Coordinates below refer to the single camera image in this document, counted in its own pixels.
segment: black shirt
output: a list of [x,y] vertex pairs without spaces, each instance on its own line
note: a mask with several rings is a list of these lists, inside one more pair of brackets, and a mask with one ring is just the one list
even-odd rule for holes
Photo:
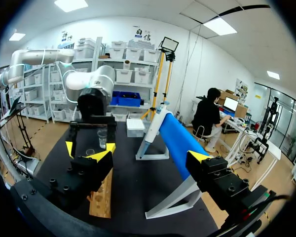
[[213,124],[219,124],[221,122],[219,109],[208,99],[200,101],[197,105],[197,111],[192,121],[193,129],[197,131],[199,126],[203,126],[204,135],[208,136],[212,132]]

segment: hand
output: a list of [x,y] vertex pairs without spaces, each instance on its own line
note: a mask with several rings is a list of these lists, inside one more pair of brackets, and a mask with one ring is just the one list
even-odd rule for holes
[[230,115],[226,115],[225,117],[223,117],[225,120],[231,119]]

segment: wooden floor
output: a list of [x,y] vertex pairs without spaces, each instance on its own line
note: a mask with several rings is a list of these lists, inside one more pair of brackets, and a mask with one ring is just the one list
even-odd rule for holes
[[[31,142],[36,149],[36,157],[45,160],[51,149],[54,147],[59,138],[64,134],[67,130],[69,124],[57,122],[53,123],[50,121],[46,123],[46,121],[38,120],[38,119],[24,119],[27,132],[29,137],[31,138]],[[10,121],[7,125],[7,131],[10,136],[10,140],[18,149],[21,149],[24,145],[24,141],[22,139],[21,132],[17,127],[17,122],[15,119]],[[5,127],[1,129],[3,134],[6,134]],[[222,134],[221,138],[230,146],[232,146],[235,141],[237,134]],[[213,155],[220,154],[225,157],[227,155],[227,150],[224,146],[216,144],[216,150],[218,153]],[[249,179],[249,185],[255,183],[257,178],[264,172],[264,170],[268,167],[269,163],[272,161],[270,154],[267,154],[264,160],[260,165],[257,164],[257,160],[253,159],[250,162],[250,167],[246,167],[244,164],[235,164],[233,169],[239,174],[241,178]],[[282,154],[281,160],[276,163],[272,171],[266,177],[266,179],[262,182],[262,185],[267,187],[269,190],[275,191],[277,194],[291,194],[295,188],[294,184],[291,182],[291,170],[293,168],[292,163],[287,159],[285,155]],[[2,168],[2,173],[5,175],[6,180],[13,184],[13,179],[9,174],[6,174],[6,169]],[[213,219],[215,220],[218,227],[220,227],[225,218],[227,217],[227,213],[225,211],[221,211],[218,206],[214,203],[208,193],[203,193],[202,199],[205,202],[207,208],[209,209]],[[275,201],[267,210],[267,214],[269,218],[274,219],[275,215],[282,208],[284,201]],[[262,227],[258,230],[260,232],[267,224],[268,220],[265,215],[261,217]]]

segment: laptop screen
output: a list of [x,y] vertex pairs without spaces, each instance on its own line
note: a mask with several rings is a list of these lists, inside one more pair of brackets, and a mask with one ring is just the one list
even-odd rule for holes
[[228,109],[230,109],[232,111],[236,111],[237,106],[238,106],[238,101],[233,100],[233,99],[231,99],[229,97],[226,97],[223,106],[225,106],[226,108],[228,108]]

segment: ceiling light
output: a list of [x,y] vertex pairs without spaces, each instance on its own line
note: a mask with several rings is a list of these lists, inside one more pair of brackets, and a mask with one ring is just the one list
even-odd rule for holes
[[268,76],[271,77],[271,78],[275,78],[275,79],[280,79],[280,75],[278,75],[277,73],[273,73],[273,72],[270,72],[270,71],[266,71]]
[[231,25],[225,22],[222,18],[216,18],[209,22],[204,23],[204,26],[214,31],[216,34],[220,36],[229,35],[237,33]]
[[25,34],[21,34],[21,33],[14,33],[9,41],[19,41],[21,38],[23,38],[25,36]]
[[80,8],[88,7],[85,0],[57,0],[55,4],[64,12],[74,11]]

